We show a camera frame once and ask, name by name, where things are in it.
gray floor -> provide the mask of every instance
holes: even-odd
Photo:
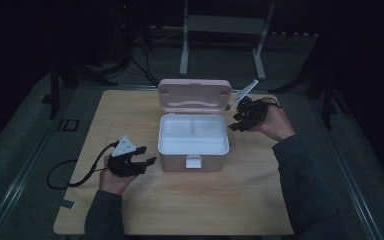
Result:
[[[267,80],[260,83],[257,89],[275,88],[296,78],[314,40],[305,36],[269,36],[263,49]],[[179,78],[180,46],[176,36],[153,46],[149,63],[156,78]],[[256,77],[249,48],[251,45],[242,43],[238,46],[209,45],[199,41],[192,44],[187,77],[226,79],[235,89],[246,86]],[[140,49],[135,48],[133,57],[145,66],[145,55]],[[131,65],[128,71],[111,78],[120,83],[118,87],[100,86],[80,75],[82,81],[77,90],[62,89],[62,109],[55,120],[48,119],[50,107],[41,104],[43,96],[49,93],[49,77],[38,82],[0,135],[0,206],[14,182],[26,184],[19,188],[18,194],[12,199],[16,203],[14,206],[0,209],[7,210],[0,215],[3,216],[0,221],[0,239],[65,239],[66,236],[57,235],[52,229],[58,213],[58,208],[53,205],[63,198],[64,191],[49,189],[46,186],[46,175],[56,164],[79,156],[103,91],[131,85],[151,85],[146,78],[135,75],[139,73],[140,70]],[[341,112],[339,108],[338,114],[332,115],[333,131],[326,131],[319,117],[321,101],[307,100],[303,94],[305,89],[306,84],[303,84],[277,97],[297,132],[310,147],[311,155],[320,160],[314,167],[325,176],[327,183],[335,190],[339,206],[348,213],[347,231],[354,239],[384,239],[384,173],[370,144],[353,116]],[[63,118],[79,120],[79,129],[76,132],[56,131]],[[361,211],[355,210],[355,198],[350,195],[347,179],[343,177],[343,165],[338,164],[341,159],[345,160],[352,173],[381,238],[371,238],[370,234],[366,234],[365,221],[358,214]],[[23,170],[29,168],[30,174],[24,174],[29,171]],[[68,181],[73,169],[74,164],[57,171],[53,183],[57,185]],[[149,236],[146,239],[169,238]],[[218,237],[189,236],[172,239]],[[252,238],[232,236],[231,239]],[[264,239],[279,237],[265,236]]]

left hand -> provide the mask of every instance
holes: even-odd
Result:
[[[107,167],[108,159],[110,156],[106,156],[104,159],[105,167]],[[114,193],[117,195],[122,195],[124,190],[126,190],[127,186],[137,177],[129,176],[129,177],[119,177],[113,174],[109,169],[102,170],[100,173],[99,179],[99,190]]]

right hand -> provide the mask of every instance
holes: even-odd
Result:
[[[264,122],[251,128],[251,132],[259,131],[264,133],[267,137],[281,141],[285,138],[295,135],[295,130],[286,116],[282,108],[269,105],[267,116]]]

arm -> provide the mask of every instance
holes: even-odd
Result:
[[[124,239],[122,194],[136,177],[118,177],[108,169],[101,171],[99,190],[86,216],[84,240]]]
[[[274,154],[279,162],[280,183],[292,228],[300,239],[348,239],[343,217],[329,186],[314,170],[314,161],[281,108],[270,106],[259,131],[279,141]]]
[[[122,197],[98,190],[87,213],[84,240],[124,239]]]

pink lunch box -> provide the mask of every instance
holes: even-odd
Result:
[[[229,152],[224,118],[232,87],[225,80],[164,79],[158,151],[164,171],[217,172]]]

